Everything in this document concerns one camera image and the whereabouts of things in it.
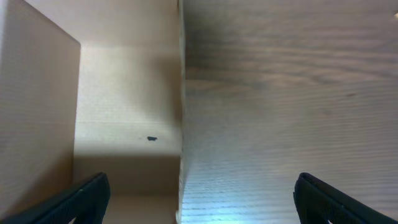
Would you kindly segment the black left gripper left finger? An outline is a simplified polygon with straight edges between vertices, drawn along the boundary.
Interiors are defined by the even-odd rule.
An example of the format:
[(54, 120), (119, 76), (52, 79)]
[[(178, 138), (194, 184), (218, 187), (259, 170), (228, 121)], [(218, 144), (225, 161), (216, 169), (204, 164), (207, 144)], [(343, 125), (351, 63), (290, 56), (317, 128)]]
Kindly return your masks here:
[(7, 217), (2, 224), (101, 224), (110, 198), (110, 186), (103, 172), (94, 174), (59, 194), (21, 213)]

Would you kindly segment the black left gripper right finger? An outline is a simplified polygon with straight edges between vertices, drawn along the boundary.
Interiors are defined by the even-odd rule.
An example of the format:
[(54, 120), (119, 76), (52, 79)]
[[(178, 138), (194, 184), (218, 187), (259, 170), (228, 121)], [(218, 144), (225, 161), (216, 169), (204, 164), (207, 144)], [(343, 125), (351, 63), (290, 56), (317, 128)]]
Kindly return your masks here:
[(299, 175), (293, 195), (298, 217), (304, 224), (397, 224), (306, 172)]

